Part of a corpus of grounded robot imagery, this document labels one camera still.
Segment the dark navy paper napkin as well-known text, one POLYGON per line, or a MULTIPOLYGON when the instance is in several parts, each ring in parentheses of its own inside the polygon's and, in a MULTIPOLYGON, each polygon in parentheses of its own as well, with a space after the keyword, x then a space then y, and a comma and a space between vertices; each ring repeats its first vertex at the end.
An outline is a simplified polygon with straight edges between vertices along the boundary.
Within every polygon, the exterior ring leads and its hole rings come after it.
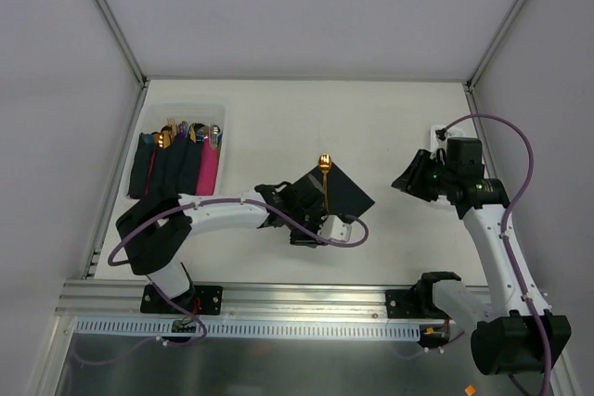
MULTIPOLYGON (((312 168, 299 180, 311 180, 323 191, 322 173, 318 167, 312 168)), ((335 163, 329 171, 328 186, 332 214, 360 217, 375 205, 375 201, 335 163)))

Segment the gold spoon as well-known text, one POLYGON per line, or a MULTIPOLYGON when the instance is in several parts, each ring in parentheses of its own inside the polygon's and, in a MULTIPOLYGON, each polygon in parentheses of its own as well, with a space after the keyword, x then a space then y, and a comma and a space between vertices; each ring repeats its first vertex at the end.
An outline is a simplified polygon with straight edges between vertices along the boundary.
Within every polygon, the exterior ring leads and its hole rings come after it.
POLYGON ((318 159, 318 169, 322 173, 322 187, 324 192, 324 203, 327 213, 330 213, 329 208, 329 186, 328 175, 332 168, 332 159, 329 153, 323 153, 318 159))

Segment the gold fork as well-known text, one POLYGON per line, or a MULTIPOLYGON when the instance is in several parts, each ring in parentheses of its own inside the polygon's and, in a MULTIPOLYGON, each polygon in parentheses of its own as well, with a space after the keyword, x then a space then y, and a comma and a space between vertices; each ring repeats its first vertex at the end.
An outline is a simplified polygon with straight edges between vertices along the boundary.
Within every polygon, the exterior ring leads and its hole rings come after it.
POLYGON ((177 123, 174 118, 168 118, 167 123, 162 131, 164 134, 167 134, 167 146, 170 146, 173 141, 175 140, 177 134, 177 123))

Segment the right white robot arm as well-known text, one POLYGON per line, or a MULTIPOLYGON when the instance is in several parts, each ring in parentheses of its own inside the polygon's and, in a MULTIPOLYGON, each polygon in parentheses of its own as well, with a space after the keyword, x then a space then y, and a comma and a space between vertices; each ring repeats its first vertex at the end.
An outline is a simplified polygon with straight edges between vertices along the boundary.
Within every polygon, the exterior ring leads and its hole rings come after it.
POLYGON ((486 376, 545 373, 571 337, 570 323, 537 289, 516 245, 505 187, 484 172, 481 141, 451 137, 434 153, 418 150, 392 186, 427 202, 444 197, 454 207, 479 254, 490 304, 452 272, 422 274, 396 304, 454 320, 470 335, 472 359, 486 376))

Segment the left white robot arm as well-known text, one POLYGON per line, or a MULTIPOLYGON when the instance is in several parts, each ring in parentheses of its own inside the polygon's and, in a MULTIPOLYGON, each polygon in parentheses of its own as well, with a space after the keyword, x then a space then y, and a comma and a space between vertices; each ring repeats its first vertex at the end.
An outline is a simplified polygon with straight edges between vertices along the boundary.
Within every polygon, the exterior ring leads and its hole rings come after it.
POLYGON ((128 265, 149 279, 172 312, 196 309, 200 293, 177 258, 191 235, 226 229, 287 227, 290 243, 316 247, 328 217, 324 193, 311 184, 258 185, 235 195, 190 196, 160 188, 148 193, 116 221, 120 243, 108 265, 128 265))

